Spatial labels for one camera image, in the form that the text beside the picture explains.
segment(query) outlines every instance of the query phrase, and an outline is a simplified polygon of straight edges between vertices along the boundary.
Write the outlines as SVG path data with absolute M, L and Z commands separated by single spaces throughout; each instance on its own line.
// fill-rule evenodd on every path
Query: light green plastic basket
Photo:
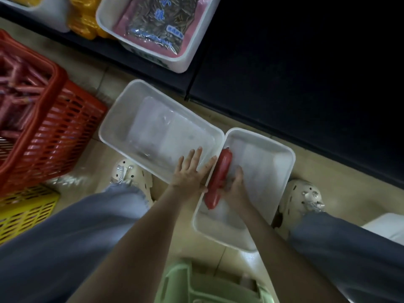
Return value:
M 274 303 L 265 286 L 257 291 L 221 278 L 192 272 L 192 262 L 181 260 L 163 275 L 154 303 Z

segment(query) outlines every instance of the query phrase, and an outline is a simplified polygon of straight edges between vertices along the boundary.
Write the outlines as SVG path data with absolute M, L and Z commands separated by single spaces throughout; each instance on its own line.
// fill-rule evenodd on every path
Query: snack package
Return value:
M 39 5 L 39 3 L 41 3 L 42 0 L 10 0 L 10 1 L 30 7 Z
M 115 33 L 148 50 L 179 57 L 210 0 L 132 0 Z

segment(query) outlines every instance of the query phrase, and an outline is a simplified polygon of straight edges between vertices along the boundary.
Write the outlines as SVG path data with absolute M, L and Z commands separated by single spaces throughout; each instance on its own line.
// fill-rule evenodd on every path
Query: hand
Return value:
M 194 149 L 189 151 L 188 157 L 185 160 L 183 156 L 178 160 L 178 165 L 175 168 L 169 189 L 175 191 L 178 197 L 183 200 L 189 199 L 196 192 L 202 193 L 208 190 L 206 186 L 201 184 L 201 181 L 215 164 L 217 157 L 213 156 L 209 162 L 197 172 L 196 167 L 198 167 L 201 154 L 202 147 L 199 147 L 196 152 Z
M 230 190 L 218 189 L 218 193 L 226 200 L 229 206 L 238 214 L 251 205 L 246 187 L 244 185 L 243 169 L 239 166 L 235 171 L 235 179 Z

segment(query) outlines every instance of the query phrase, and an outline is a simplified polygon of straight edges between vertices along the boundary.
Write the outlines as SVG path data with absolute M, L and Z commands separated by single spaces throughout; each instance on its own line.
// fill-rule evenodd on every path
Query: pant leg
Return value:
M 113 184 L 0 246 L 0 301 L 68 297 L 149 209 L 137 187 Z
M 289 243 L 353 302 L 404 302 L 404 246 L 326 213 L 304 216 Z

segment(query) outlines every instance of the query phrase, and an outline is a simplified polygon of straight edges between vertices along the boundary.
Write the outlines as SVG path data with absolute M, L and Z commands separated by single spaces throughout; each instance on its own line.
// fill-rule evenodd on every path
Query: red plastic basket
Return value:
M 107 107 L 69 81 L 60 66 L 13 40 L 4 30 L 0 30 L 0 47 L 51 75 L 21 136 L 16 141 L 0 137 L 3 195 L 71 171 Z

